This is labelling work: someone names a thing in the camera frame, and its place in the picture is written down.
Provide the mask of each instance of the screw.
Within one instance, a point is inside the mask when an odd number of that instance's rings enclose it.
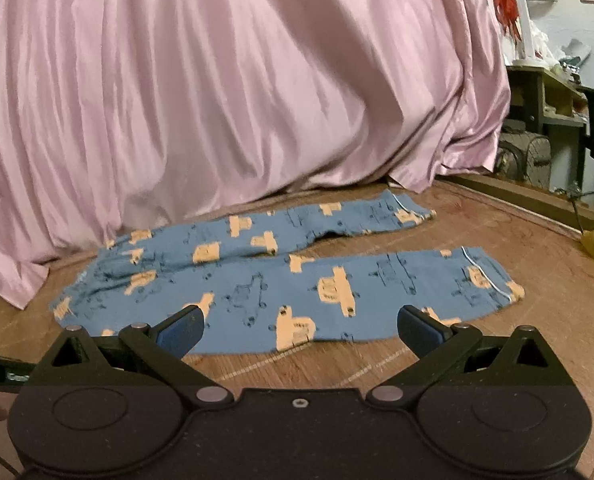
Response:
[[[404,396],[404,392],[398,386],[377,386],[371,393],[381,402],[397,402]]]
[[[197,390],[197,399],[202,402],[221,402],[226,400],[229,391],[221,386],[204,386]]]

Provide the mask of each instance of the circular cover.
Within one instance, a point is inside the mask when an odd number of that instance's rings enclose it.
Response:
[[[9,418],[18,452],[51,470],[76,474],[147,459],[179,428],[172,388],[145,378],[135,386],[24,386]]]
[[[590,412],[574,386],[440,384],[421,397],[417,417],[440,450],[501,474],[561,466],[590,434]]]

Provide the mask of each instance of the pink curtain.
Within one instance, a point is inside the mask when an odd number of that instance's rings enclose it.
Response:
[[[0,295],[280,189],[490,169],[486,0],[0,0]]]

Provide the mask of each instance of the black device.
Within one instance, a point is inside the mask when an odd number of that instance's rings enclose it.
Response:
[[[590,412],[538,330],[483,336],[412,306],[397,328],[420,359],[365,398],[249,389],[235,401],[180,360],[203,333],[196,306],[117,336],[67,327],[34,369],[0,362],[0,389],[19,391],[19,478],[582,478]]]

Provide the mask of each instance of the brown floor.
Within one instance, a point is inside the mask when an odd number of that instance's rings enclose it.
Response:
[[[266,210],[269,202],[281,208],[372,198],[383,188],[367,186],[275,198],[248,210]],[[496,335],[507,335],[519,324],[537,326],[579,385],[594,420],[594,260],[581,251],[574,233],[446,182],[436,183],[415,200],[435,209],[437,219],[406,232],[324,240],[303,254],[321,257],[461,245],[483,247],[524,286],[526,298],[474,324],[484,333]],[[48,282],[24,312],[0,299],[0,354],[29,361],[41,357],[59,332],[46,306],[85,268],[87,256],[54,266]],[[365,391],[414,360],[399,340],[392,339],[366,344],[307,344],[283,354],[194,356],[187,362],[235,392],[245,386],[356,386]],[[580,470],[594,480],[594,426]]]

